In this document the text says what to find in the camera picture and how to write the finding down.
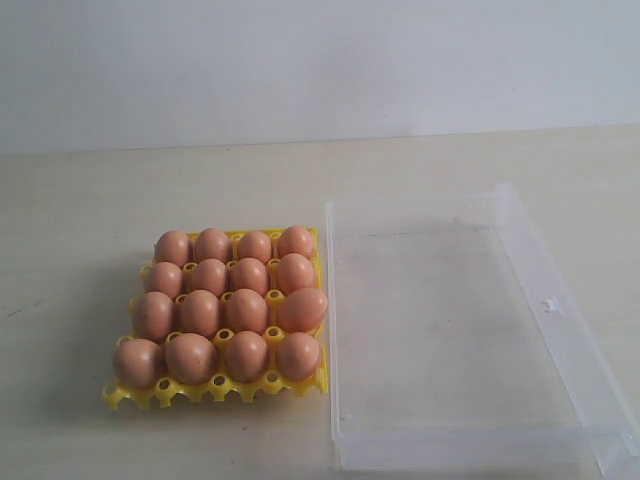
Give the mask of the brown egg four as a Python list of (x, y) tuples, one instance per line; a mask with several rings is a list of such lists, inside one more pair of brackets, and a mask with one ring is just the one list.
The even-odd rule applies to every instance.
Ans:
[(290, 226), (280, 235), (277, 249), (280, 258), (296, 253), (311, 259), (315, 250), (314, 236), (304, 226)]

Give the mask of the brown egg sixteen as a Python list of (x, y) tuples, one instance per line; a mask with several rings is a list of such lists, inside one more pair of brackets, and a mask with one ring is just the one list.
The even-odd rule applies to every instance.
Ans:
[(282, 257), (277, 265), (278, 289), (289, 295), (299, 289), (316, 285), (316, 273), (311, 262), (301, 254), (290, 253)]

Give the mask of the brown egg three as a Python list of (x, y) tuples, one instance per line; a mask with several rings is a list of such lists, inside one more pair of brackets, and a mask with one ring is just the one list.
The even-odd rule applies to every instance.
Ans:
[(237, 256), (238, 259), (253, 258), (266, 264), (272, 258), (270, 237), (259, 230), (249, 231), (238, 241)]

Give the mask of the brown egg thirteen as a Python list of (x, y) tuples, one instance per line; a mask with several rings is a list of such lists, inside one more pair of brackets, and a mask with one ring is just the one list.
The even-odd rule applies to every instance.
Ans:
[(278, 308), (277, 324), (286, 332), (309, 332), (323, 321), (328, 298), (315, 288), (302, 288), (287, 295)]

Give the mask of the brown egg eleven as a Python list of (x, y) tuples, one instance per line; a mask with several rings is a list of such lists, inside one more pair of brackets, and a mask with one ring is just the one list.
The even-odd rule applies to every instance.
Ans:
[(269, 290), (269, 273), (266, 266), (255, 258), (243, 258), (231, 269), (232, 290), (249, 289), (264, 296)]

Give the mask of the brown egg two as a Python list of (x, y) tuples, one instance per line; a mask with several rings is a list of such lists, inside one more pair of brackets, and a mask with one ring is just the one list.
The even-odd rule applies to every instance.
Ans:
[(197, 262), (217, 259), (226, 264), (233, 259), (233, 242), (224, 231), (207, 228), (196, 238), (194, 254)]

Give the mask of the brown egg fourteen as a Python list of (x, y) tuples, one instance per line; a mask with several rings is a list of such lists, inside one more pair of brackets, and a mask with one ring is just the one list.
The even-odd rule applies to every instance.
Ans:
[(206, 290), (220, 297), (227, 291), (226, 265), (214, 258), (197, 263), (190, 274), (190, 288)]

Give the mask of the brown egg fifteen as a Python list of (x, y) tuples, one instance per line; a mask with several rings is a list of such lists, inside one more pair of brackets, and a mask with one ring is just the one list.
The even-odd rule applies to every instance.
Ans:
[(286, 336), (276, 351), (276, 364), (289, 380), (302, 381), (312, 376), (321, 360), (321, 348), (312, 336), (296, 332)]

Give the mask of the brown egg twelve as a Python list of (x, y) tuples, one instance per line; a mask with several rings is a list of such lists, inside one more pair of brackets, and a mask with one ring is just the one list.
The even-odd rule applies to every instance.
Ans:
[(268, 368), (267, 342), (253, 331), (240, 331), (229, 341), (225, 358), (232, 379), (241, 383), (257, 381)]

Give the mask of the brown egg nine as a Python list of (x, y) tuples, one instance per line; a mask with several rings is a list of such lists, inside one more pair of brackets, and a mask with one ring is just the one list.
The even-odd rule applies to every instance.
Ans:
[(213, 338), (221, 328), (218, 298), (207, 290), (194, 290), (179, 307), (179, 324), (183, 332)]

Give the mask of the brown egg one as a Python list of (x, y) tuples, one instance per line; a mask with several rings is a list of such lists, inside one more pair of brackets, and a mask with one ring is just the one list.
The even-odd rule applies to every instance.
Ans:
[(193, 244), (186, 232), (170, 230), (156, 242), (154, 248), (156, 263), (168, 262), (182, 268), (193, 260)]

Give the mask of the brown egg eight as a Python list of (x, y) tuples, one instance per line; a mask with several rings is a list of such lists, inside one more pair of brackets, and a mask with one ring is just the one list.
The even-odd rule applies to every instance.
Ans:
[(154, 264), (144, 278), (146, 292), (160, 292), (175, 299), (184, 291), (183, 270), (170, 262)]

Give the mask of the brown egg six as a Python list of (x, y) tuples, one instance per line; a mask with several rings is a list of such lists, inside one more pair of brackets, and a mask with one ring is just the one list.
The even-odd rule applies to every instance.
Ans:
[(188, 385), (208, 382), (219, 367), (219, 355), (214, 344), (195, 333), (174, 337), (166, 347), (165, 357), (169, 373)]

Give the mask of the brown egg seven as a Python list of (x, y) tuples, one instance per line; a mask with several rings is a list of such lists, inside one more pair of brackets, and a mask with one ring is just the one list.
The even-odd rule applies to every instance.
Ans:
[(132, 324), (137, 337), (163, 342), (173, 331), (175, 317), (174, 301), (158, 291), (142, 295), (133, 311)]

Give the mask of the brown egg five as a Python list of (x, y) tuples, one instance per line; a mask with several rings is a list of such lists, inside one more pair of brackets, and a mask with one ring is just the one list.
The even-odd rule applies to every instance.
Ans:
[(138, 390), (153, 387), (167, 371), (164, 348), (143, 338), (120, 343), (114, 352), (112, 364), (117, 379)]

